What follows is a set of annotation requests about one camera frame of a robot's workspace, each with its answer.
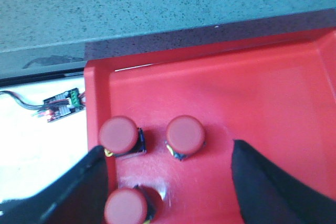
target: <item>wire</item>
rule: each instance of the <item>wire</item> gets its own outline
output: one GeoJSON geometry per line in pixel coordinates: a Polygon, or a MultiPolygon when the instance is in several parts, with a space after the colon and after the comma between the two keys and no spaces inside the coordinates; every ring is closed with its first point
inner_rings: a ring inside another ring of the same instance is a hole
{"type": "Polygon", "coordinates": [[[84,91],[82,94],[79,94],[79,95],[78,95],[78,98],[80,99],[80,103],[81,103],[83,106],[86,106],[85,101],[83,101],[83,99],[85,99],[85,91],[84,91]]]}
{"type": "Polygon", "coordinates": [[[57,100],[57,101],[53,101],[48,104],[42,104],[42,105],[31,105],[31,104],[24,102],[22,98],[15,92],[3,90],[3,91],[0,91],[0,95],[2,94],[8,94],[16,101],[17,104],[19,104],[22,108],[25,108],[28,110],[47,110],[50,108],[57,108],[57,107],[69,105],[69,100],[67,99],[57,100]]]}

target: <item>circuit board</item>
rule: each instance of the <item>circuit board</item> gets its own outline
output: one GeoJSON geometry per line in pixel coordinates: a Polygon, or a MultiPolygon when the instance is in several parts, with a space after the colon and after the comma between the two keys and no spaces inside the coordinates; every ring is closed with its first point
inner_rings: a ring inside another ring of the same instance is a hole
{"type": "Polygon", "coordinates": [[[75,114],[84,109],[84,105],[81,103],[79,98],[79,90],[77,88],[65,91],[61,94],[55,95],[43,101],[44,104],[49,104],[54,101],[68,99],[69,105],[61,106],[58,108],[50,108],[45,112],[48,123],[54,122],[56,120],[62,119],[66,116],[75,114]]]}

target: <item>red plastic surface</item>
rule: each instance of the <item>red plastic surface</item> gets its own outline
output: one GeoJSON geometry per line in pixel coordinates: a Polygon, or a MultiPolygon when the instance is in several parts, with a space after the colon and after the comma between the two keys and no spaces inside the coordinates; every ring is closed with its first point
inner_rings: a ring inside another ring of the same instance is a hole
{"type": "Polygon", "coordinates": [[[153,224],[243,223],[230,170],[234,138],[336,199],[335,54],[336,32],[323,29],[90,61],[89,147],[113,115],[144,129],[146,155],[107,161],[111,191],[140,184],[160,193],[153,224]],[[181,114],[204,125],[207,141],[182,162],[164,144],[181,114]]]}

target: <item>black object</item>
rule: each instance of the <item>black object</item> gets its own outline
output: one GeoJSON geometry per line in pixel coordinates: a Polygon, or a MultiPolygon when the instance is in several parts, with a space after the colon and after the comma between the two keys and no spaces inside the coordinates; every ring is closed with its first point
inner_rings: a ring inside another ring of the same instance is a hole
{"type": "Polygon", "coordinates": [[[47,106],[48,104],[53,104],[54,102],[59,101],[59,100],[69,100],[70,101],[68,106],[58,106],[58,107],[50,108],[49,118],[47,119],[47,122],[48,123],[54,122],[59,119],[65,118],[69,115],[82,111],[84,109],[84,105],[81,103],[79,95],[80,95],[79,89],[74,88],[74,89],[65,91],[61,94],[58,94],[58,95],[55,95],[53,97],[43,100],[43,103],[45,106],[47,106]]]}
{"type": "Polygon", "coordinates": [[[290,176],[243,140],[232,172],[246,224],[335,224],[336,202],[290,176]]]}
{"type": "Polygon", "coordinates": [[[37,195],[0,204],[1,224],[101,224],[108,194],[102,146],[37,195]]]}
{"type": "Polygon", "coordinates": [[[45,71],[35,74],[28,74],[22,70],[19,72],[19,74],[20,76],[13,76],[7,78],[0,77],[0,87],[13,86],[38,81],[49,81],[66,77],[83,76],[84,67],[72,68],[72,69],[69,68],[59,71],[45,71]]]}

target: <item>black cable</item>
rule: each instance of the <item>black cable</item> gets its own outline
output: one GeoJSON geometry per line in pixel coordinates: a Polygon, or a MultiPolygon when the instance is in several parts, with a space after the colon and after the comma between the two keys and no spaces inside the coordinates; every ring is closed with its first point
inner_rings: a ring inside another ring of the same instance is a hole
{"type": "Polygon", "coordinates": [[[3,91],[0,91],[0,95],[2,94],[8,94],[16,101],[17,104],[19,104],[21,107],[28,109],[28,110],[47,110],[50,108],[56,108],[56,107],[69,105],[69,100],[67,99],[57,100],[57,101],[50,102],[48,104],[42,104],[42,105],[31,105],[31,104],[24,102],[20,98],[20,96],[15,92],[3,90],[3,91]]]}

